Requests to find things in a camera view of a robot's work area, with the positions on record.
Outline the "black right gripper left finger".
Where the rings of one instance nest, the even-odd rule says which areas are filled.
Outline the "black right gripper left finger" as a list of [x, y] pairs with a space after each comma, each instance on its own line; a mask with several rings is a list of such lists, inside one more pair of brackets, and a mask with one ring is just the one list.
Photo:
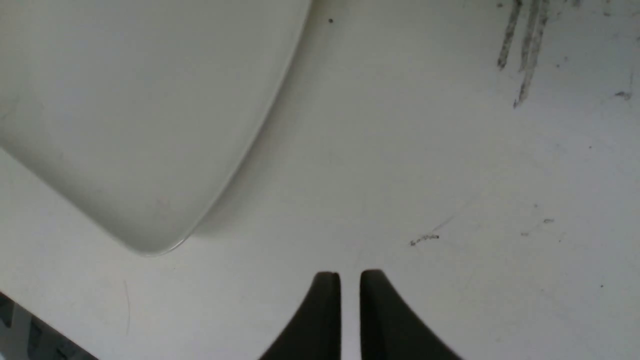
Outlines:
[[297, 311], [261, 359], [339, 360], [341, 340], [340, 276], [318, 272]]

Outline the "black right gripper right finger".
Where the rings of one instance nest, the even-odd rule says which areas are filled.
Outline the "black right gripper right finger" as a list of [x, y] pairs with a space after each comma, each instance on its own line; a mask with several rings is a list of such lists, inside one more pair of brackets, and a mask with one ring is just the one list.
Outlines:
[[359, 342], [363, 360], [459, 360], [407, 305], [381, 269], [359, 278]]

